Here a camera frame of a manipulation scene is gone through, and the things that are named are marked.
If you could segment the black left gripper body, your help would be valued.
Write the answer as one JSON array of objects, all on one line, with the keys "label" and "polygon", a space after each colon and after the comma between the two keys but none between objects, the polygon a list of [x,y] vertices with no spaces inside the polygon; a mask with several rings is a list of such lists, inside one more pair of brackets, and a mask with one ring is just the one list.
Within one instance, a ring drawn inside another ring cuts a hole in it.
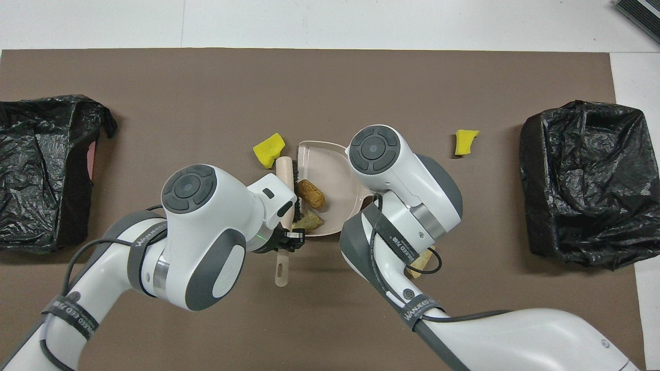
[{"label": "black left gripper body", "polygon": [[276,226],[273,230],[260,230],[252,238],[252,252],[265,254],[272,250],[278,250],[283,241],[283,227]]}]

